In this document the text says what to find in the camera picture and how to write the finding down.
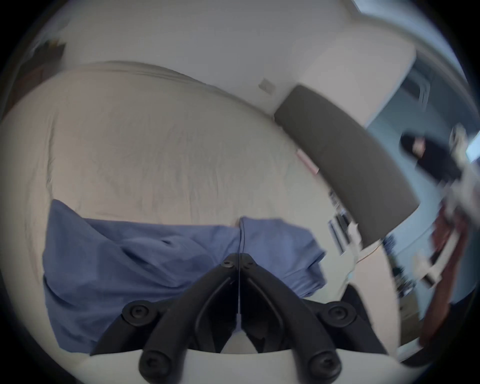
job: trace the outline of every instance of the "wrinkled sheet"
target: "wrinkled sheet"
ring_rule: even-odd
[[[43,254],[44,290],[61,348],[88,353],[134,300],[171,299],[229,254],[250,254],[306,297],[325,285],[325,251],[281,219],[242,217],[240,227],[83,219],[53,200]]]
[[[297,146],[251,106],[165,68],[96,63],[61,72],[0,123],[0,268],[20,322],[63,368],[86,354],[59,348],[43,292],[52,199],[82,217],[226,225],[280,217],[326,250],[328,280],[311,298],[339,300],[353,253],[328,229],[329,186]]]

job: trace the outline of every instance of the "wall outlet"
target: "wall outlet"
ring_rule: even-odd
[[[258,87],[262,90],[267,92],[269,95],[273,94],[275,92],[275,85],[271,82],[268,81],[267,79],[263,79],[260,84],[258,84]]]

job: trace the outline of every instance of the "white bedsheet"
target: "white bedsheet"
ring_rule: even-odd
[[[69,371],[87,356],[59,349],[44,305],[52,198],[99,219],[234,225],[240,216],[281,217],[327,250],[319,301],[338,300],[353,269],[328,231],[328,186],[294,143],[264,114],[175,72],[132,63],[63,72],[21,100],[0,135],[1,272],[20,320]]]

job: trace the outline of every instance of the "gray headboard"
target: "gray headboard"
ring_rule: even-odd
[[[415,193],[389,154],[325,97],[297,85],[274,117],[359,224],[364,247],[418,208]]]

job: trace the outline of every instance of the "blue blanket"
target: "blue blanket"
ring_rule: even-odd
[[[280,219],[242,217],[239,228],[93,220],[53,200],[43,266],[59,346],[89,353],[126,304],[175,297],[238,252],[300,297],[325,285],[325,251],[308,230]]]

